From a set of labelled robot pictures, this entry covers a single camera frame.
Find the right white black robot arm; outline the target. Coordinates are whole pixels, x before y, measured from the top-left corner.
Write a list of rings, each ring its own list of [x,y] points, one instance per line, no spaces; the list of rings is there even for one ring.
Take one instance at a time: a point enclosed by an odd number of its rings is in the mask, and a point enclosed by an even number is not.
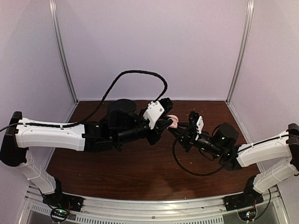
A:
[[[299,126],[296,123],[289,124],[287,130],[274,137],[242,145],[236,145],[239,133],[228,123],[218,125],[211,135],[194,124],[183,124],[182,127],[168,130],[175,136],[172,154],[176,163],[182,170],[194,176],[211,176],[222,169],[238,170],[262,161],[281,158],[281,161],[270,169],[248,179],[244,192],[239,197],[244,206],[251,205],[257,199],[257,194],[299,174]],[[188,170],[176,156],[177,143],[186,152],[196,147],[200,152],[211,154],[214,159],[219,159],[220,167],[205,174]]]

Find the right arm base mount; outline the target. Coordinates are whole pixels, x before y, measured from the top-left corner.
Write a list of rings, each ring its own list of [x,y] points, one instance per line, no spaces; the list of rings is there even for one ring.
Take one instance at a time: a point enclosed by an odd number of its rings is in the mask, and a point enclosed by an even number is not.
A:
[[[247,180],[242,193],[223,198],[226,211],[237,210],[238,217],[247,223],[254,221],[257,217],[256,206],[264,202],[262,194],[253,190],[255,177],[252,176]]]

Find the pink round earbud case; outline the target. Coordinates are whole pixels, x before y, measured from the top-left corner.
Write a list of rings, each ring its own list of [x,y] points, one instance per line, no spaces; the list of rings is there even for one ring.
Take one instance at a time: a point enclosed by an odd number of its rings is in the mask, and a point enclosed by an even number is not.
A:
[[[179,122],[179,119],[176,115],[167,115],[168,117],[168,120],[171,120],[172,121],[172,124],[169,125],[169,128],[177,128],[178,127],[178,122]]]

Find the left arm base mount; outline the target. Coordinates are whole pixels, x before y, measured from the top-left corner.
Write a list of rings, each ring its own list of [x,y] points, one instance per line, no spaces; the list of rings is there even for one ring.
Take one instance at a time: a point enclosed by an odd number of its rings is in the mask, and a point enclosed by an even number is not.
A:
[[[71,211],[80,212],[83,204],[83,198],[65,194],[62,191],[61,182],[55,178],[56,187],[54,193],[44,194],[41,190],[40,194],[45,203],[50,208],[50,218],[54,223],[60,224],[69,217]]]

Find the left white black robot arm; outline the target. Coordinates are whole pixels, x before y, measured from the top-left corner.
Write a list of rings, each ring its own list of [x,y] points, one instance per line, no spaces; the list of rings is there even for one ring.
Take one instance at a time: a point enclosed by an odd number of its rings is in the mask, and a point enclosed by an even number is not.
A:
[[[129,99],[120,99],[107,106],[106,115],[99,121],[79,123],[38,123],[14,112],[5,132],[0,149],[1,161],[10,167],[20,168],[27,179],[33,182],[44,196],[57,207],[67,203],[62,193],[61,182],[39,166],[30,147],[58,147],[78,152],[97,153],[121,148],[123,144],[147,139],[156,144],[162,132],[178,126],[178,118],[170,115],[173,104],[170,99],[153,101],[136,113],[136,104]]]

